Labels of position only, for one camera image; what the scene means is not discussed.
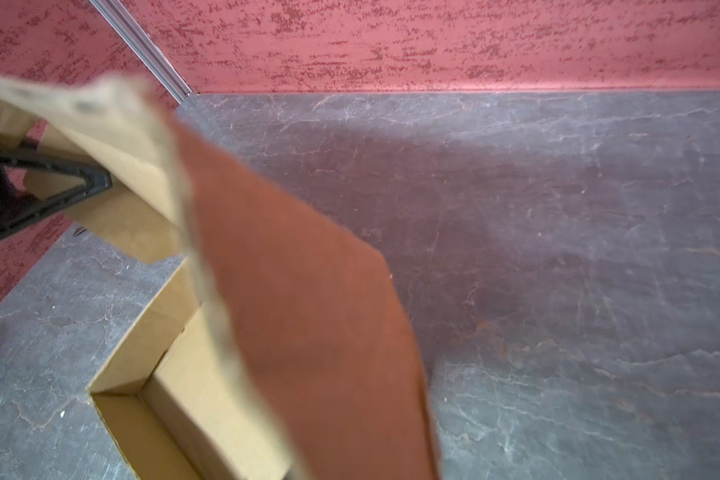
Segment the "small dark object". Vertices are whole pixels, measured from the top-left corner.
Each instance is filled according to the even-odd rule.
[[[104,168],[41,154],[36,147],[29,142],[13,150],[0,146],[0,240],[112,187],[112,177]],[[69,175],[84,182],[40,200],[17,191],[8,181],[5,167]]]

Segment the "red mottled pattern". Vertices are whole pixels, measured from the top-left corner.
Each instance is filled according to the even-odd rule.
[[[142,74],[162,103],[176,105],[86,0],[0,1],[0,74],[82,84],[104,72]],[[21,175],[11,179],[20,182]],[[69,225],[58,215],[0,242],[0,300]]]
[[[720,0],[124,3],[199,92],[720,87]]]

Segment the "brown cardboard flap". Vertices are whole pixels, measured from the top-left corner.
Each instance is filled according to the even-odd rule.
[[[282,480],[290,457],[240,385],[226,381],[201,308],[141,395],[204,478],[229,478],[233,469],[240,478]]]
[[[190,267],[184,261],[125,334],[88,389],[92,393],[136,394],[199,306]]]
[[[100,393],[91,398],[117,447],[140,480],[202,480],[138,397]]]
[[[96,164],[96,161],[52,125],[48,125],[39,150],[48,154]],[[108,191],[66,209],[66,215],[93,234],[146,264],[181,251],[176,228],[116,178]],[[27,190],[48,198],[78,185],[76,177],[29,170],[24,177]]]
[[[16,148],[38,117],[0,101],[0,143]]]

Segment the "marble floor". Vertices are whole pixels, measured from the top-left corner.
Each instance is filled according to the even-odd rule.
[[[179,116],[384,253],[447,480],[720,479],[720,92],[214,94]],[[175,264],[67,233],[0,304],[0,478],[131,477],[84,389]]]

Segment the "gray marble surface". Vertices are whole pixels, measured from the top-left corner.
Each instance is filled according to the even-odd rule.
[[[384,253],[447,479],[720,479],[720,92],[181,110]]]
[[[0,479],[133,479],[86,386],[178,266],[70,228],[0,303]]]

